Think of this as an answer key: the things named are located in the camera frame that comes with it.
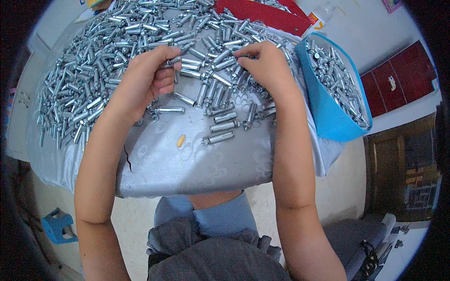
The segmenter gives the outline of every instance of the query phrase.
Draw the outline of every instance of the plastic bottle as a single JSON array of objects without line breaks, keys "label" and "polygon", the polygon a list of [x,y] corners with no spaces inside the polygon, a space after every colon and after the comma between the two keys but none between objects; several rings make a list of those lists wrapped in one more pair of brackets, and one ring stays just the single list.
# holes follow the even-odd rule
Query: plastic bottle
[{"label": "plastic bottle", "polygon": [[336,6],[333,5],[330,1],[326,1],[325,3],[317,6],[309,15],[308,18],[311,20],[310,27],[303,33],[301,36],[305,38],[310,33],[319,31],[322,29],[326,22],[328,22],[333,16],[333,11],[336,9]]}]

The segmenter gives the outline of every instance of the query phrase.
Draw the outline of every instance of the red cabinet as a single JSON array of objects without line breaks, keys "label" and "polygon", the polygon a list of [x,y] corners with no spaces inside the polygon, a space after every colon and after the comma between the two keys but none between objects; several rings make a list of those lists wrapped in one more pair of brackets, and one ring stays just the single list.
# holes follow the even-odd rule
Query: red cabinet
[{"label": "red cabinet", "polygon": [[425,49],[415,42],[361,77],[372,117],[431,93],[435,78]]},{"label": "red cabinet", "polygon": [[364,85],[364,91],[367,98],[367,103],[370,107],[370,113],[372,117],[377,117],[386,113],[386,107],[384,106],[383,97],[377,87],[377,82],[372,72],[369,72],[361,77],[361,82]]}]

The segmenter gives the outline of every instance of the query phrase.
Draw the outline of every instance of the gray tablecloth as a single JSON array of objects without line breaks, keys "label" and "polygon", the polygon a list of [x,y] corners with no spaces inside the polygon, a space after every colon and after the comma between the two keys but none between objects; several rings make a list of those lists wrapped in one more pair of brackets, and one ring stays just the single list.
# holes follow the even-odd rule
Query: gray tablecloth
[{"label": "gray tablecloth", "polygon": [[[53,66],[63,48],[67,46],[80,27],[86,22],[72,23],[61,35],[58,42],[43,65],[40,77],[44,77]],[[267,28],[278,37],[285,37],[297,43],[301,39],[292,34]],[[202,31],[199,36],[211,34],[211,30]],[[195,48],[206,52],[201,42]],[[293,53],[292,66],[299,87],[307,95],[305,81],[299,67],[294,45],[288,49]],[[190,54],[186,58],[195,58]],[[42,80],[36,85],[41,88]],[[193,99],[200,89],[201,81],[181,77],[175,91]],[[239,120],[244,120],[251,101],[258,105],[264,103],[256,94],[247,92],[234,95],[235,111]],[[169,96],[161,96],[158,105],[184,106],[181,101]],[[38,101],[34,101],[27,124],[27,152],[33,171],[41,181],[64,187],[74,192],[75,180],[83,153],[81,143],[56,149],[55,141],[45,135],[43,147],[39,146],[39,132],[36,125]],[[213,191],[238,190],[271,181],[274,153],[275,127],[273,118],[255,121],[250,130],[242,127],[234,129],[235,138],[212,146],[204,146],[201,139],[210,136],[209,126],[212,118],[203,115],[204,109],[186,107],[185,115],[161,114],[158,122],[153,123],[150,115],[144,115],[141,127],[132,127],[125,143],[129,154],[131,170],[122,152],[117,169],[117,195],[122,197],[155,197],[175,194],[199,194]],[[311,134],[315,173],[324,176],[330,165],[339,157],[345,143],[318,138],[310,111],[307,112]],[[176,142],[186,135],[182,147]]]}]

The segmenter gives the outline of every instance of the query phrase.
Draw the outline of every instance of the blue stool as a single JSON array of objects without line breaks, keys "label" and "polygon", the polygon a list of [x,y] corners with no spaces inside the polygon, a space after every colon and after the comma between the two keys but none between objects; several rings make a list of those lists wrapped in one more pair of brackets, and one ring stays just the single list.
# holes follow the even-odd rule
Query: blue stool
[{"label": "blue stool", "polygon": [[47,237],[54,243],[54,244],[65,244],[65,243],[71,243],[71,242],[77,242],[78,237],[74,235],[74,237],[71,237],[69,239],[66,239],[63,237],[63,229],[64,227],[70,226],[73,224],[72,216],[69,214],[64,214],[60,218],[54,218],[53,216],[60,214],[61,210],[59,208],[56,208],[53,212],[46,215],[45,218],[42,218],[42,226],[45,229],[45,233],[47,234]]}]

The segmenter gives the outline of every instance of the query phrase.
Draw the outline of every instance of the person's lap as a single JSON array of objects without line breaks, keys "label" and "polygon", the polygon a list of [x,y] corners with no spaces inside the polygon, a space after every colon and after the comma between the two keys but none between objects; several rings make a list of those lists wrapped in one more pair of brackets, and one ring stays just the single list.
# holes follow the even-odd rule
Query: person's lap
[{"label": "person's lap", "polygon": [[257,231],[245,192],[226,203],[197,210],[186,195],[162,197],[156,207],[154,226],[177,217],[190,217],[207,237],[227,237],[246,228]]}]

